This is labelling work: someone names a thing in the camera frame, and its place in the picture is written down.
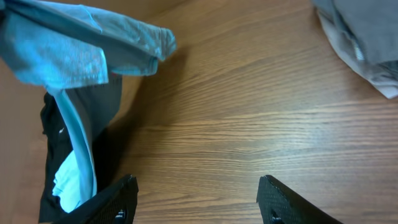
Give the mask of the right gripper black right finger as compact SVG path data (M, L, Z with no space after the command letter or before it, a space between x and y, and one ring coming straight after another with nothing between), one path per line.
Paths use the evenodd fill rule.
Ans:
M341 224L271 175L259 179L256 202L264 224Z

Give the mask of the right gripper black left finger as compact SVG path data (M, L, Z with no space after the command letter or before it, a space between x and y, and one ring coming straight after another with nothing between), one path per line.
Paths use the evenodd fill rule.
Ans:
M137 179L125 175L55 224L132 224L138 192Z

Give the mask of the light blue t-shirt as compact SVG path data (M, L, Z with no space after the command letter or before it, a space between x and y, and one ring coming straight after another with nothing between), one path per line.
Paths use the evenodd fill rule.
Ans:
M97 193L92 144L119 110L124 76L149 76L177 48L171 30L82 4L2 1L1 57L55 98L72 151L52 193L72 212Z

